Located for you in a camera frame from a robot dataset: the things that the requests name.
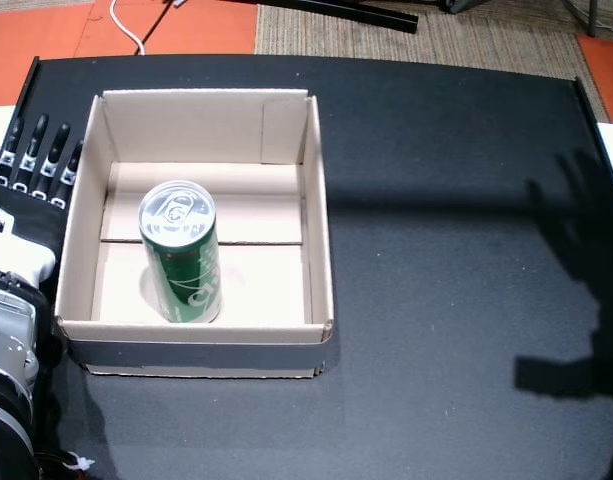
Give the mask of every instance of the black metal bar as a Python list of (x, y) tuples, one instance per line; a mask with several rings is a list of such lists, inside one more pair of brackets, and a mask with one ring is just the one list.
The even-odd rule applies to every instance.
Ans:
[(588, 36), (594, 37), (597, 33), (597, 0), (590, 0), (588, 5)]
[(419, 17), (406, 13), (371, 7), (344, 0), (227, 0), (238, 3), (253, 3), (271, 7), (292, 8), (305, 12), (320, 13), (331, 17), (345, 18), (377, 27), (391, 28), (400, 32), (415, 33)]

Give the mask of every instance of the aluminum can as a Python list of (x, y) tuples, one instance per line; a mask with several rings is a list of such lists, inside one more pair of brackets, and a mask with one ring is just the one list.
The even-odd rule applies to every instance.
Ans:
[(139, 231), (162, 314), (211, 322), (221, 307), (215, 201), (199, 185), (162, 183), (139, 206)]

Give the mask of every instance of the open cardboard box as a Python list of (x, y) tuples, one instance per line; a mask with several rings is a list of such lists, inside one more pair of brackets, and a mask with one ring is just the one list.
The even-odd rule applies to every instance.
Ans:
[[(174, 179), (216, 202), (223, 304), (212, 323), (170, 323), (158, 310), (137, 208)], [(96, 97), (55, 310), (93, 373), (319, 373), (333, 300), (316, 99), (270, 89)]]

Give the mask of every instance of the black table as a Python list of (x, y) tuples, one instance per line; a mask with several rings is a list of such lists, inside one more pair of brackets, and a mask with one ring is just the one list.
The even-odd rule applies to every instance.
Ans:
[(77, 59), (41, 62), (22, 113), (68, 120), (76, 137), (95, 93), (153, 87), (317, 95), (337, 332), (313, 380), (95, 377), (63, 361), (56, 440), (97, 460), (94, 478), (608, 474), (613, 182), (574, 82), (323, 58)]

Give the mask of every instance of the carpet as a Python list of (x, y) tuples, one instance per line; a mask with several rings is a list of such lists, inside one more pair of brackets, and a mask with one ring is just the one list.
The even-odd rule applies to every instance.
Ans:
[[(447, 15), (430, 5), (374, 5), (418, 14), (418, 33), (411, 35), (260, 6), (255, 52), (434, 63), (565, 79), (580, 77), (598, 121), (608, 121), (575, 37), (583, 28), (574, 18), (570, 20), (563, 6), (564, 10), (559, 10), (559, 0), (491, 0), (459, 15)], [(560, 11), (561, 18), (553, 14), (553, 9)]]

